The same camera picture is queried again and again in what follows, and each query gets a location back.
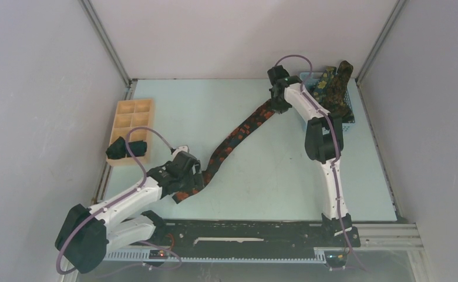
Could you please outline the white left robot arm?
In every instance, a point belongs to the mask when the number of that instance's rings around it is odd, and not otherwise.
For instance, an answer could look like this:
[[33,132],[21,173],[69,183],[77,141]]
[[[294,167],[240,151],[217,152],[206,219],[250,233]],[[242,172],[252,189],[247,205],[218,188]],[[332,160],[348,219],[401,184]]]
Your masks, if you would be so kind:
[[160,244],[166,224],[158,214],[149,210],[134,219],[131,216],[166,196],[189,195],[203,186],[200,161],[179,151],[164,165],[143,170],[137,183],[115,197],[90,207],[73,206],[55,241],[57,272],[88,273],[108,253],[124,246],[140,241]]

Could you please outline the black orange-flower tie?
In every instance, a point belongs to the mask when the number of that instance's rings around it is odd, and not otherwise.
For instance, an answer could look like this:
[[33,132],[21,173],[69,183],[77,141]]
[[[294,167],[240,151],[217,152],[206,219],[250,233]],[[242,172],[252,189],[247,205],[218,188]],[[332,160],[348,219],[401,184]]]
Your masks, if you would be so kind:
[[208,186],[214,175],[219,171],[222,163],[234,149],[270,119],[274,113],[274,110],[271,108],[271,100],[268,99],[218,145],[210,156],[206,170],[203,170],[201,173],[204,187]]

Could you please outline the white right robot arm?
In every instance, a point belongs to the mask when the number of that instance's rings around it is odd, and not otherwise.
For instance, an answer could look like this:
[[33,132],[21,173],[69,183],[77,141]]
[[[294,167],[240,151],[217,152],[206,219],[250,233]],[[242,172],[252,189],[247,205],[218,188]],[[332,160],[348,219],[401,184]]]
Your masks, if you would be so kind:
[[267,75],[271,83],[271,109],[284,113],[294,108],[307,123],[305,152],[320,164],[325,183],[321,236],[326,244],[335,246],[352,229],[340,176],[344,147],[342,118],[320,105],[303,81],[291,76],[283,66],[273,66]]

